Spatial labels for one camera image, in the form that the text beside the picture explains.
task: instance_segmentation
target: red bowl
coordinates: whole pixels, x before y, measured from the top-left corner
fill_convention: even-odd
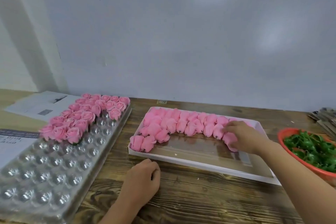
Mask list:
[[[318,176],[320,176],[323,180],[325,180],[326,182],[328,182],[329,184],[336,186],[336,173],[332,173],[332,172],[328,172],[328,171],[324,171],[322,169],[319,169],[317,167],[314,167],[311,164],[308,164],[307,162],[305,162],[304,160],[302,160],[301,158],[299,158],[298,156],[296,156],[294,153],[292,153],[287,146],[285,146],[284,144],[284,139],[286,137],[289,137],[291,135],[297,135],[299,134],[300,129],[298,128],[285,128],[281,131],[279,131],[278,133],[278,140],[279,143],[281,144],[281,146],[289,153],[291,154],[291,156],[293,158],[295,158],[297,161],[299,161],[301,164],[305,165],[306,167],[308,167],[311,171],[313,171],[315,174],[317,174]],[[329,143],[333,143],[336,144],[334,141],[330,140],[326,135],[321,135],[323,137],[323,139],[326,142]]]

